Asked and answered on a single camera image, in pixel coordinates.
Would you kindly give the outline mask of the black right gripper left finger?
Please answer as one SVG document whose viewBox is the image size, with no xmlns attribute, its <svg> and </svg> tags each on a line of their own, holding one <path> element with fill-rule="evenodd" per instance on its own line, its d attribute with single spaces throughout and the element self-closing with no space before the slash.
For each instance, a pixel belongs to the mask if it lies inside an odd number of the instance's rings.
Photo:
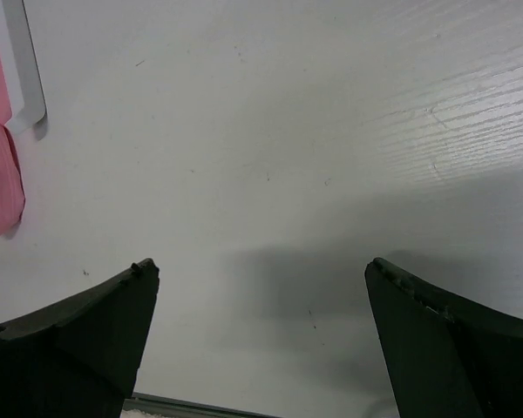
<svg viewBox="0 0 523 418">
<path fill-rule="evenodd" d="M 153 260 L 0 323 L 0 417 L 118 417 L 160 287 Z"/>
</svg>

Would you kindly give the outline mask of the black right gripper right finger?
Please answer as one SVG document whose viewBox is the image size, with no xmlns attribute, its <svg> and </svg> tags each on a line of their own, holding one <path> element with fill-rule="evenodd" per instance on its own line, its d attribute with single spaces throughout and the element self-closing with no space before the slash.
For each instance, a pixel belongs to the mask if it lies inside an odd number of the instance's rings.
<svg viewBox="0 0 523 418">
<path fill-rule="evenodd" d="M 375 258 L 364 272 L 402 417 L 523 417 L 523 320 Z"/>
</svg>

